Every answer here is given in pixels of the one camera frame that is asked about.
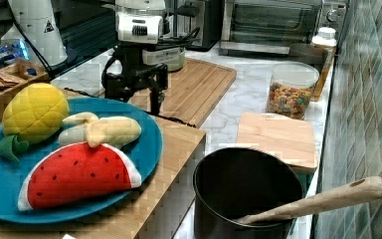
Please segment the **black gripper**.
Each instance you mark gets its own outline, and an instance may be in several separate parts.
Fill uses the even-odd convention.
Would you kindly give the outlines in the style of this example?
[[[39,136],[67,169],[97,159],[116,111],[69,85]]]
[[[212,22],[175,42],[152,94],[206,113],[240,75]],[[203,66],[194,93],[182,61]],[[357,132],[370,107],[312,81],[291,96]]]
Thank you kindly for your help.
[[[150,89],[150,112],[160,113],[164,90],[168,87],[166,64],[145,65],[138,44],[119,43],[101,74],[106,99],[127,103],[136,92]]]

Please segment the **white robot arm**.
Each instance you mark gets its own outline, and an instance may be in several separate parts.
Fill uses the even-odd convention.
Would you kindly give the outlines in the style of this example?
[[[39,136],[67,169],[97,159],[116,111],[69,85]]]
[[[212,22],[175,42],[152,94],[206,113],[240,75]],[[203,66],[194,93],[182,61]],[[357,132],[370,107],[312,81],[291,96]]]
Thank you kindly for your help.
[[[180,57],[182,39],[166,36],[164,0],[115,0],[115,30],[119,43],[101,74],[107,99],[128,102],[150,90],[150,112],[157,116],[168,88],[167,64]]]

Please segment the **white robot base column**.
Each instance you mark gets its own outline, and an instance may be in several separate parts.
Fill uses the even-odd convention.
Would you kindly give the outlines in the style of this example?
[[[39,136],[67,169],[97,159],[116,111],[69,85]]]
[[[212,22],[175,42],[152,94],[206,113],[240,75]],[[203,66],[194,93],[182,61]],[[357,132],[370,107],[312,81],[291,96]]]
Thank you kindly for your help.
[[[22,39],[29,59],[38,62],[37,54],[25,40],[28,38],[50,66],[57,66],[68,58],[51,0],[8,0],[8,4],[14,21],[1,37],[2,43]]]

